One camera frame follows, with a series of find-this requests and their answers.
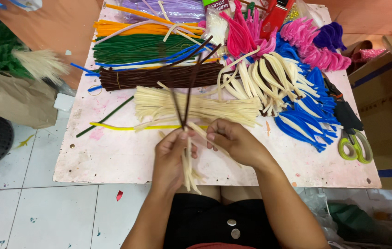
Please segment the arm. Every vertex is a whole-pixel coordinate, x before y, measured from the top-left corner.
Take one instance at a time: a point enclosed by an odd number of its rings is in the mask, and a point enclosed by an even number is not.
[[[291,186],[270,152],[247,129],[217,119],[207,129],[207,139],[228,151],[238,163],[256,171],[271,228],[286,248],[329,248],[320,225]]]
[[[121,249],[163,247],[173,196],[183,181],[180,156],[187,146],[188,136],[194,135],[194,131],[185,133],[177,129],[156,145],[150,192]],[[196,150],[197,147],[193,146],[193,158],[197,158]]]

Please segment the brown paper bag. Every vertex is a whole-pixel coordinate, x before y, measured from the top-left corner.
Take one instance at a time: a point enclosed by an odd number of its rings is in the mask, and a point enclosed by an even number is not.
[[[34,129],[55,125],[56,91],[30,79],[0,72],[0,116]]]

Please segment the person's left hand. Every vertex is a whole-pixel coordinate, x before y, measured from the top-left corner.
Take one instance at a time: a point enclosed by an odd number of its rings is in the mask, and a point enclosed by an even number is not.
[[[183,182],[181,155],[187,147],[188,136],[195,136],[193,130],[184,132],[181,128],[172,131],[155,147],[152,192],[174,195]],[[197,158],[197,147],[192,145],[192,157]]]

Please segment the button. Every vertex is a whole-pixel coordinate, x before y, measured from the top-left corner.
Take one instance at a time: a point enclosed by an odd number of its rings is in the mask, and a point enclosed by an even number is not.
[[[241,232],[239,231],[239,229],[235,228],[231,231],[231,236],[233,237],[233,239],[237,240],[241,236]]]
[[[231,225],[231,226],[233,226],[233,225],[236,225],[237,223],[236,223],[236,221],[235,220],[233,220],[233,219],[229,219],[229,220],[227,220],[226,221],[226,223],[227,224],[229,224],[229,225]]]

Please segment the black shorts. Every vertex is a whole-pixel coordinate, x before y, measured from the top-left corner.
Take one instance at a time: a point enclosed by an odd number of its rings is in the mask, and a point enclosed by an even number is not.
[[[229,225],[233,219],[236,225]],[[240,236],[232,237],[238,229]],[[175,194],[165,234],[165,249],[185,249],[201,243],[222,242],[257,249],[279,248],[260,199],[224,206],[203,195]]]

